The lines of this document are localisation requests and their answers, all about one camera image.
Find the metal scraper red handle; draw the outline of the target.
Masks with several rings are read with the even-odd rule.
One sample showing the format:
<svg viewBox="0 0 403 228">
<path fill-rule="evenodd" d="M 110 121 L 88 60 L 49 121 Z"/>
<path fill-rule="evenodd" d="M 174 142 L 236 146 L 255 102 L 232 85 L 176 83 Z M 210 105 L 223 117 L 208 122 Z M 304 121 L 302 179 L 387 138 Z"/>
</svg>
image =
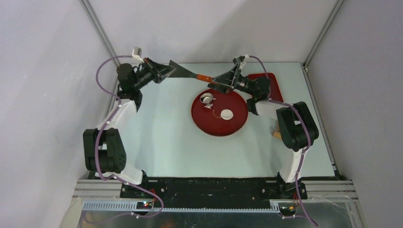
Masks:
<svg viewBox="0 0 403 228">
<path fill-rule="evenodd" d="M 170 60 L 169 66 L 174 67 L 175 70 L 168 76 L 168 78 L 193 78 L 207 83 L 213 83 L 213 77 L 196 74 L 172 60 Z"/>
</svg>

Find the round red plate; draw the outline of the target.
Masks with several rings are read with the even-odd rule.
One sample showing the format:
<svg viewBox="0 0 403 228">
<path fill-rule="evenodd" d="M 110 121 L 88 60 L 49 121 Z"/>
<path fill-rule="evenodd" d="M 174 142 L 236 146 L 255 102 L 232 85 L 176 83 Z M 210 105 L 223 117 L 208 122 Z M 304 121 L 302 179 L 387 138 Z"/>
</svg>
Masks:
<svg viewBox="0 0 403 228">
<path fill-rule="evenodd" d="M 212 98 L 216 98 L 212 109 L 205 108 L 205 103 Z M 232 110 L 234 117 L 228 121 L 221 119 L 223 109 Z M 204 133 L 217 137 L 229 136 L 239 131 L 245 125 L 248 115 L 245 99 L 235 91 L 222 94 L 213 89 L 204 90 L 195 97 L 191 106 L 194 124 Z"/>
</svg>

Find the white dough ball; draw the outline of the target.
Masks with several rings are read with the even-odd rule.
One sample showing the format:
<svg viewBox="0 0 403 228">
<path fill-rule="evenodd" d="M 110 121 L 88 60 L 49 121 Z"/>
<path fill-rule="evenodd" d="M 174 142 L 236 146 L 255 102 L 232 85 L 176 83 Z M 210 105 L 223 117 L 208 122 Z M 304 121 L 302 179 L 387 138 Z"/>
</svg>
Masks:
<svg viewBox="0 0 403 228">
<path fill-rule="evenodd" d="M 234 114 L 230 109 L 223 109 L 220 113 L 220 117 L 221 119 L 228 121 L 234 117 Z"/>
</svg>

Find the rectangular red tray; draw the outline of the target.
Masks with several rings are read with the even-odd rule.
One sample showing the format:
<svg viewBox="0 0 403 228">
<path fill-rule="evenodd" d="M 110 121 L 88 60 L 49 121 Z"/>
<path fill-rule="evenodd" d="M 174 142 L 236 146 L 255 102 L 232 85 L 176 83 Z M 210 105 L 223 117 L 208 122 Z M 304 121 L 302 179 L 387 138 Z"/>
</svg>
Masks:
<svg viewBox="0 0 403 228">
<path fill-rule="evenodd" d="M 248 79 L 250 80 L 255 80 L 260 77 L 266 77 L 265 73 L 256 73 L 256 74 L 249 74 L 247 76 Z M 276 80 L 276 77 L 273 73 L 268 73 L 268 77 L 270 80 L 270 98 L 272 100 L 284 102 L 283 96 L 281 94 L 278 82 Z"/>
</svg>

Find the wooden double-ended roller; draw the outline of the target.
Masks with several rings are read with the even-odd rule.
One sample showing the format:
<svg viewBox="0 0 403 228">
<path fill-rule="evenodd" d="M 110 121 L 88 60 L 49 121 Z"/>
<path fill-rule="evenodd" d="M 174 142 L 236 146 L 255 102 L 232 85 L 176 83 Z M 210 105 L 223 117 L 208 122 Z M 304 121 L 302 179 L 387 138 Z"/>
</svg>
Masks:
<svg viewBox="0 0 403 228">
<path fill-rule="evenodd" d="M 273 131 L 272 131 L 272 134 L 271 134 L 273 137 L 275 137 L 275 138 L 277 138 L 277 139 L 282 139 L 282 137 L 281 137 L 281 133 L 280 133 L 280 130 L 279 129 L 274 129 Z"/>
</svg>

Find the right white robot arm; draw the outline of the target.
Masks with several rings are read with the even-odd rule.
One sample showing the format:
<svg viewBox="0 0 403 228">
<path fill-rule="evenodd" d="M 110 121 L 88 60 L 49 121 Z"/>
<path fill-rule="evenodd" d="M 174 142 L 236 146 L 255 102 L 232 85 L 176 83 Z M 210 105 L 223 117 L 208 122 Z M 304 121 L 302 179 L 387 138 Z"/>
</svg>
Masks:
<svg viewBox="0 0 403 228">
<path fill-rule="evenodd" d="M 296 191 L 294 183 L 300 179 L 305 154 L 318 138 L 318 127 L 305 102 L 288 104 L 271 98 L 271 80 L 268 72 L 264 76 L 250 79 L 242 76 L 241 70 L 246 65 L 249 55 L 235 57 L 234 66 L 227 72 L 207 79 L 208 87 L 221 93 L 233 90 L 251 95 L 247 100 L 250 113 L 268 116 L 278 122 L 283 144 L 293 151 L 286 164 L 279 171 L 282 182 L 276 186 L 277 194 L 284 199 L 290 198 Z"/>
</svg>

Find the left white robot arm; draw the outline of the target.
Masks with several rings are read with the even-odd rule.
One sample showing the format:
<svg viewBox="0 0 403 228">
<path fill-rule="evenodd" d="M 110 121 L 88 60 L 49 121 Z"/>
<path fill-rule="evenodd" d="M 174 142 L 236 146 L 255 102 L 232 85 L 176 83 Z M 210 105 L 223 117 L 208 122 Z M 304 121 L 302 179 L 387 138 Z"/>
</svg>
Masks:
<svg viewBox="0 0 403 228">
<path fill-rule="evenodd" d="M 114 98 L 113 108 L 93 129 L 83 133 L 85 165 L 104 181 L 116 179 L 132 185 L 139 198 L 148 196 L 150 184 L 143 179 L 143 171 L 129 163 L 122 138 L 124 127 L 137 114 L 142 104 L 141 89 L 150 82 L 161 83 L 176 71 L 174 66 L 159 64 L 144 58 L 139 64 L 120 64 L 117 69 L 117 91 L 100 88 Z"/>
</svg>

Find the white dough scrap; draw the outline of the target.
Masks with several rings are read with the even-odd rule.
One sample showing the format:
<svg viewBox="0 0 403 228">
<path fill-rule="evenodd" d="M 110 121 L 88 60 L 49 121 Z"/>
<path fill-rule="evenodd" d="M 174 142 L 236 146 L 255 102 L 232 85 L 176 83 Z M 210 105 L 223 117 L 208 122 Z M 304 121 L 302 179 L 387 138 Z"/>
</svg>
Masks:
<svg viewBox="0 0 403 228">
<path fill-rule="evenodd" d="M 208 103 L 205 103 L 204 107 L 208 108 L 208 109 L 212 109 L 212 106 L 213 106 L 215 100 L 216 100 L 216 98 L 212 98 Z"/>
</svg>

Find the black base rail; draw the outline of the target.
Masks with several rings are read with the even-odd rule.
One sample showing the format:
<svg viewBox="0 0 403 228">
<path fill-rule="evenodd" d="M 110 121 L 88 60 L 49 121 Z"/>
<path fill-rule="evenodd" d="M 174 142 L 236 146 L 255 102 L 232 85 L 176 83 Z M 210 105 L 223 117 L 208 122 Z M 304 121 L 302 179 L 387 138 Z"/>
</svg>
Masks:
<svg viewBox="0 0 403 228">
<path fill-rule="evenodd" d="M 305 184 L 285 183 L 281 178 L 146 178 L 146 191 L 122 185 L 120 198 L 162 199 L 164 209 L 267 209 L 270 200 L 307 199 Z"/>
</svg>

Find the aluminium frame front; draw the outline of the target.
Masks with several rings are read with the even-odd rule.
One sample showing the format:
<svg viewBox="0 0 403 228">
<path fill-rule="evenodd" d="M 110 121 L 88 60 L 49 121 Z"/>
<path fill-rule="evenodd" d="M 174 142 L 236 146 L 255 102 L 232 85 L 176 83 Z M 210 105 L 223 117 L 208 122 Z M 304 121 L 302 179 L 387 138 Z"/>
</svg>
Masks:
<svg viewBox="0 0 403 228">
<path fill-rule="evenodd" d="M 136 212 L 277 212 L 302 203 L 356 203 L 349 180 L 308 180 L 298 185 L 273 178 L 153 178 L 143 192 L 116 180 L 79 180 L 73 193 L 87 210 Z"/>
</svg>

